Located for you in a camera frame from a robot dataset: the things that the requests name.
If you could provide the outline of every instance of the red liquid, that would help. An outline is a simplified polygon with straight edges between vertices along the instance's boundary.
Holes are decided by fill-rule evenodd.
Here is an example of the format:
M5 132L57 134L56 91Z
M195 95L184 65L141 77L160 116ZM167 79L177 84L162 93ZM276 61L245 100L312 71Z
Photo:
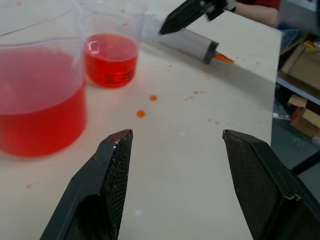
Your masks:
M36 157L59 151L86 125L85 84L62 51L0 51L0 149Z
M86 74L96 84L115 88L128 84L135 76L137 45L115 34L88 38L84 48Z

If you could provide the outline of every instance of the white tabletop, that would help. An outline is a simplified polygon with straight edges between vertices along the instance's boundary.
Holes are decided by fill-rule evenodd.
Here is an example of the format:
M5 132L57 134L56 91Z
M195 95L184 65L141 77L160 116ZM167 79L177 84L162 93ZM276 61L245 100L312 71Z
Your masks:
M149 13L164 18L181 2L152 1ZM120 240L252 239L222 133L270 143L281 34L233 13L189 28L220 42L219 52L243 68L141 44L129 85L87 86L88 123L75 143L37 161L0 155L1 240L39 239L71 177L104 138L128 128L134 137Z

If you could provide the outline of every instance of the floor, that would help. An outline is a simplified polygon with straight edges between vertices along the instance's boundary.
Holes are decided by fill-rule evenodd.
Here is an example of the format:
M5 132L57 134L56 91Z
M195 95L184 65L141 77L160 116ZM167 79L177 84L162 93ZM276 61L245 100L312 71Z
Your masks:
M320 150L311 139L289 125L286 120L273 119L271 148L279 159L292 169ZM320 163L299 175L304 184L320 200Z

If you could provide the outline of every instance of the cardboard box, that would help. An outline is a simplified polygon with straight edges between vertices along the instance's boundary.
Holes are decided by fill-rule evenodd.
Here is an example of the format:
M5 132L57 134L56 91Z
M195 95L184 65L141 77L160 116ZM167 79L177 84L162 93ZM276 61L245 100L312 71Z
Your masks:
M320 92L320 52L300 44L281 71Z
M288 103L297 107L290 125L311 138L320 137L320 107L296 94Z

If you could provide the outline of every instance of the small glass beaker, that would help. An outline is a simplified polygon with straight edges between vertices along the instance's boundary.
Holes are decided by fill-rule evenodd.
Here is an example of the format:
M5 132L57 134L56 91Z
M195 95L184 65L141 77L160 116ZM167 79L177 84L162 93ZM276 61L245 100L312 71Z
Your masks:
M86 125L80 14L69 0L0 4L0 150L57 152Z
M135 76L146 6L134 0L83 5L86 76L103 87L121 87Z

